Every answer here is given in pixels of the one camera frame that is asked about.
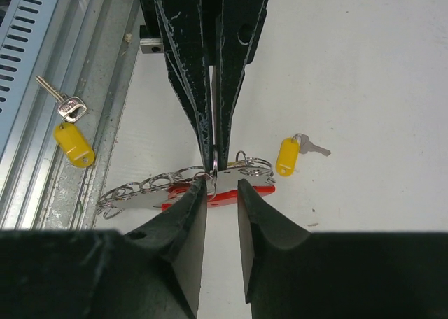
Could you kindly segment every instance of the black foreground object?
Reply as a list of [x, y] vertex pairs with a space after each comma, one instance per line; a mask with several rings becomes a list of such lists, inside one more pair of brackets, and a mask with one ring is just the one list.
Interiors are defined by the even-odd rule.
[[0, 232], [2, 318], [196, 318], [207, 187], [117, 232]]
[[309, 233], [238, 193], [252, 318], [448, 318], [448, 234]]
[[140, 0], [145, 18], [141, 37], [162, 39], [169, 81], [195, 130], [207, 173], [214, 167], [214, 116], [218, 170], [227, 168], [232, 116], [244, 70], [256, 53], [267, 2]]

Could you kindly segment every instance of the red object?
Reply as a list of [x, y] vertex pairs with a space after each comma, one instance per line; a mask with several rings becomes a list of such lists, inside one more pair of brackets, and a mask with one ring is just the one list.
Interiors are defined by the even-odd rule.
[[[255, 191], [258, 192], [258, 194], [261, 197], [265, 197], [266, 195], [269, 195], [271, 193], [275, 192], [275, 186], [269, 185], [269, 186], [254, 186]], [[162, 211], [166, 211], [169, 207], [172, 206], [178, 199], [178, 194], [183, 194], [188, 191], [187, 187], [178, 187], [172, 190], [169, 195], [168, 199], [173, 201], [168, 201], [162, 204]], [[227, 206], [231, 204], [236, 204], [238, 201], [238, 191], [229, 191], [217, 194], [212, 200], [209, 200], [207, 205], [208, 207], [219, 207], [219, 206]]]

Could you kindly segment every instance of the white table surface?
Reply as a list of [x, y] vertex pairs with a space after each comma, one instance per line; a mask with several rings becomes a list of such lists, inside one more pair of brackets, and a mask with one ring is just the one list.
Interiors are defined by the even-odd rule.
[[[446, 0], [269, 0], [234, 113], [230, 153], [275, 163], [300, 132], [332, 155], [300, 155], [266, 200], [310, 231], [448, 229]], [[106, 181], [200, 164], [162, 55], [139, 54]], [[97, 228], [128, 232], [155, 211]], [[200, 318], [250, 318], [236, 206], [209, 209]]]

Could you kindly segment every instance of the perforated panel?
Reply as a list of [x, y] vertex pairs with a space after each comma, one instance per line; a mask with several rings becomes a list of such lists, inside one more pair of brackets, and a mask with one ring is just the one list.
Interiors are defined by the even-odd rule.
[[57, 0], [12, 0], [0, 31], [0, 155]]

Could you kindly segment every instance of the yellow tag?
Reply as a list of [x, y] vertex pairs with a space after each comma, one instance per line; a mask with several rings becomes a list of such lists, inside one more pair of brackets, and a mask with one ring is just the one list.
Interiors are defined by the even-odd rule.
[[300, 144], [297, 139], [287, 138], [281, 142], [275, 170], [280, 176], [289, 177], [294, 172], [295, 162], [299, 155]]
[[55, 128], [53, 136], [74, 166], [88, 167], [92, 165], [95, 153], [75, 125], [63, 122]]

